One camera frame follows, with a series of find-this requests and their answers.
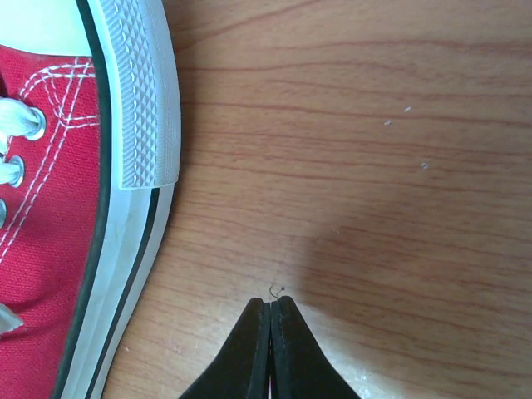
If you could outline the white shoelace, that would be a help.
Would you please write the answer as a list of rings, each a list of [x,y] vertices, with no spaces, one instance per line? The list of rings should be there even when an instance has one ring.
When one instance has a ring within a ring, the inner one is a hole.
[[[1,97],[1,185],[17,188],[21,185],[25,165],[20,155],[6,158],[13,137],[38,140],[46,129],[44,115],[22,101]],[[7,206],[1,199],[1,228],[7,220]],[[21,327],[23,321],[7,305],[1,303],[1,335]]]

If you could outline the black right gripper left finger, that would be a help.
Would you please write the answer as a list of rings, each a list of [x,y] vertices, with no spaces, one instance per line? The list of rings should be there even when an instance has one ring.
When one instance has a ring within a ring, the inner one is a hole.
[[[183,398],[267,398],[270,374],[270,305],[252,298],[214,360]]]

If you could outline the red canvas sneaker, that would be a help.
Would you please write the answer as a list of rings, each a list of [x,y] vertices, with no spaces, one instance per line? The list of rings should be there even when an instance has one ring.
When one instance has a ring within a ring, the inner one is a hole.
[[[99,398],[154,265],[180,172],[174,51],[160,1],[4,1],[1,97],[37,108],[1,185],[4,398]]]

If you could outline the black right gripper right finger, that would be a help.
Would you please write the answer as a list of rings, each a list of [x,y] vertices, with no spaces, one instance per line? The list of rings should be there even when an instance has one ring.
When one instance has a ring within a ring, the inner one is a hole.
[[[270,341],[273,398],[359,398],[328,361],[289,296],[271,303]]]

